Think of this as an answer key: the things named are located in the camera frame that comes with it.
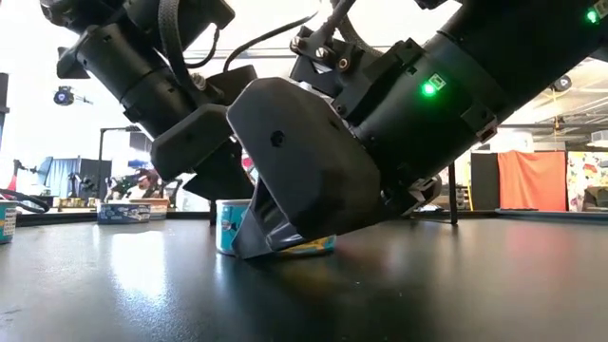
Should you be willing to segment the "floral cloth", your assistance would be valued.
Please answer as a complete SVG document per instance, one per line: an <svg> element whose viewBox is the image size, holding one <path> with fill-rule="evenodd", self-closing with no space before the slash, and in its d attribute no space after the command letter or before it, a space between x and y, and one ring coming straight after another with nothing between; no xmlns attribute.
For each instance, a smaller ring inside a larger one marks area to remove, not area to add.
<svg viewBox="0 0 608 342"><path fill-rule="evenodd" d="M608 202L608 152L568 152L566 167L568 210L582 212L584 204Z"/></svg>

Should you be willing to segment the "orange cloth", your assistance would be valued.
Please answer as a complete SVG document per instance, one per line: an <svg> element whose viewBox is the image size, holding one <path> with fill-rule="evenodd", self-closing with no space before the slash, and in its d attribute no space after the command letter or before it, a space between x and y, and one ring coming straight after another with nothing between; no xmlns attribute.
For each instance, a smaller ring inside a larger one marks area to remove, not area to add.
<svg viewBox="0 0 608 342"><path fill-rule="evenodd" d="M563 151L509 151L499 153L497 161L501 209L567 210Z"/></svg>

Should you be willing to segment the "black round spotlight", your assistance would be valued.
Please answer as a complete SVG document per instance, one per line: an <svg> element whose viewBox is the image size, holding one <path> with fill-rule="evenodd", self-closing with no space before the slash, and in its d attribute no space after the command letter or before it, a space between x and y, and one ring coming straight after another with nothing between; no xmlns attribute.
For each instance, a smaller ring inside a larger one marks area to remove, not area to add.
<svg viewBox="0 0 608 342"><path fill-rule="evenodd" d="M53 95L53 102L57 105L72 105L74 101L74 94L71 90L71 87L68 85L60 85Z"/></svg>
<svg viewBox="0 0 608 342"><path fill-rule="evenodd" d="M571 78L567 74L564 74L558 80L556 80L555 82L553 82L550 85L550 89L552 91L562 93L562 92L569 90L571 88L571 86L572 86Z"/></svg>

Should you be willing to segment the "wooden shelf black metal frame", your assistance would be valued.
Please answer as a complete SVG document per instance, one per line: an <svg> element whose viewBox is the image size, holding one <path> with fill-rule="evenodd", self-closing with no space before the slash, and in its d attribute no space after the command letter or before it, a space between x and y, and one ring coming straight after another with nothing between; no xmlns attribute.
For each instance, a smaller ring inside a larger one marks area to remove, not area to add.
<svg viewBox="0 0 608 342"><path fill-rule="evenodd" d="M246 175L250 178L250 181L257 181L258 173L249 157L246 157L245 160L241 162L241 166L246 172ZM422 207L416 209L415 212L440 213L457 211L459 209L458 185L456 183L455 171L455 166L450 165L439 173L438 177L442 180L439 195L428 204L424 204ZM219 200L208 200L211 224L216 223L218 204Z"/></svg>

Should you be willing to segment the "black table mat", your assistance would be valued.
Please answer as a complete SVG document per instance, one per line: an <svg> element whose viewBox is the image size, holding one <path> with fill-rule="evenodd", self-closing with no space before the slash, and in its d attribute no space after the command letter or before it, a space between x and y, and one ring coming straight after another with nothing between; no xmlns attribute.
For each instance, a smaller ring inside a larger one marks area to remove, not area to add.
<svg viewBox="0 0 608 342"><path fill-rule="evenodd" d="M0 342L608 342L608 225L391 222L253 263L196 220L21 228Z"/></svg>

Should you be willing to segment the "gold-lid can cream label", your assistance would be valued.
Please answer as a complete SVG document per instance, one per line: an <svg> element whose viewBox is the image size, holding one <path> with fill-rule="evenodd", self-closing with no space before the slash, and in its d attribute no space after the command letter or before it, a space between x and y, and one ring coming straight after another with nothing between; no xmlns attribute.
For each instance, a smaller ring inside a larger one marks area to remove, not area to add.
<svg viewBox="0 0 608 342"><path fill-rule="evenodd" d="M130 199L130 203L148 204L150 206L150 220L166 219L167 210L169 208L169 199Z"/></svg>

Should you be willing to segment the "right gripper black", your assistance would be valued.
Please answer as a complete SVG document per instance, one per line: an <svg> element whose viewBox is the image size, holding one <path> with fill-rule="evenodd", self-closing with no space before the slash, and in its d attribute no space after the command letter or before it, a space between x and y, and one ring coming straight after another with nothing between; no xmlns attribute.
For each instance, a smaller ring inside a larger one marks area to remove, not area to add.
<svg viewBox="0 0 608 342"><path fill-rule="evenodd" d="M380 172L324 99L285 79L260 78L240 93L227 119L265 185L255 189L232 242L238 257L371 224Z"/></svg>

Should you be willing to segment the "blue grey curtain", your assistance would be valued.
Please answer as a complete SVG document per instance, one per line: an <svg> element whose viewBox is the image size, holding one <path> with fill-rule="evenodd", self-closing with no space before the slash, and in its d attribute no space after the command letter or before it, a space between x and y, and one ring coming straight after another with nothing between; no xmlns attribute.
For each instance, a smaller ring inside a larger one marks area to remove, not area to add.
<svg viewBox="0 0 608 342"><path fill-rule="evenodd" d="M106 194L105 180L111 176L112 162L84 158L46 157L38 166L39 183L54 197L97 198Z"/></svg>

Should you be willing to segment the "silver-lid can blue label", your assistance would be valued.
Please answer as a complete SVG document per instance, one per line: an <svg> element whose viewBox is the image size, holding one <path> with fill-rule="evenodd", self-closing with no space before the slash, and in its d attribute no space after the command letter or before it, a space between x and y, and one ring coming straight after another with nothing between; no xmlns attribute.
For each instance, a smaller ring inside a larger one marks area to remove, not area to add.
<svg viewBox="0 0 608 342"><path fill-rule="evenodd" d="M99 224L133 224L148 222L151 207L147 203L102 203L97 209Z"/></svg>

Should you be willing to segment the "black metal stand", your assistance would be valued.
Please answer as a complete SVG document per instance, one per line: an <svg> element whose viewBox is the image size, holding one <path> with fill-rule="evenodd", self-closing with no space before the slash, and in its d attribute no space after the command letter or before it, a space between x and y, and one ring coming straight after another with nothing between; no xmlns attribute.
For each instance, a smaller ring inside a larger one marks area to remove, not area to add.
<svg viewBox="0 0 608 342"><path fill-rule="evenodd" d="M153 173L152 141L136 125L99 130L96 186L99 202L126 200L142 178Z"/></svg>

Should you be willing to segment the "black partition panel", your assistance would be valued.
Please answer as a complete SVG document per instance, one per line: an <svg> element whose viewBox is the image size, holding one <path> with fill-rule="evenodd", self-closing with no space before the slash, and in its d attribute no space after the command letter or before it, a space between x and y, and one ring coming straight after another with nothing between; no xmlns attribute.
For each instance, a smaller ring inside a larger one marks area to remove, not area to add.
<svg viewBox="0 0 608 342"><path fill-rule="evenodd" d="M471 155L471 199L474 211L494 211L500 207L500 178L497 155Z"/></svg>

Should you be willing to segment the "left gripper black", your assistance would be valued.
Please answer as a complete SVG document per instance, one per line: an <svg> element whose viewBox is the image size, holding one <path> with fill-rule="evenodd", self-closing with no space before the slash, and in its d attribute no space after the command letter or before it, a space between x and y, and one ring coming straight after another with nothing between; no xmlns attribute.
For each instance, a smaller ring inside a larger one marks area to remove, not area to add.
<svg viewBox="0 0 608 342"><path fill-rule="evenodd" d="M228 141L233 131L226 112L224 105L204 104L153 141L151 161L162 179L173 179L196 166L186 191L208 200L244 200L253 195L255 186L241 165L242 148Z"/></svg>

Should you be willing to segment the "silver-lid can teal label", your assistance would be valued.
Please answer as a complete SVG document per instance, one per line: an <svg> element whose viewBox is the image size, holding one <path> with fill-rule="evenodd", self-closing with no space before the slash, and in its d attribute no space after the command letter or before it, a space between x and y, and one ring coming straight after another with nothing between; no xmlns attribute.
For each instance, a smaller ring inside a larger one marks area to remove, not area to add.
<svg viewBox="0 0 608 342"><path fill-rule="evenodd" d="M220 253L236 256L232 242L249 204L249 199L223 199L216 202L216 248ZM285 257L319 255L333 251L336 241L336 236L323 237L277 252L277 254Z"/></svg>
<svg viewBox="0 0 608 342"><path fill-rule="evenodd" d="M18 210L14 201L0 199L0 244L12 242Z"/></svg>

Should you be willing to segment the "person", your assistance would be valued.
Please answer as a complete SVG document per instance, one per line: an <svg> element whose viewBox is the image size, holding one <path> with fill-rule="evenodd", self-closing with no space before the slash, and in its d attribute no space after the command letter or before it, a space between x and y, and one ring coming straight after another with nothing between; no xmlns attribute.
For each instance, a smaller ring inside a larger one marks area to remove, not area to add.
<svg viewBox="0 0 608 342"><path fill-rule="evenodd" d="M136 185L128 190L130 200L152 199L158 195L159 175L153 169L139 169Z"/></svg>

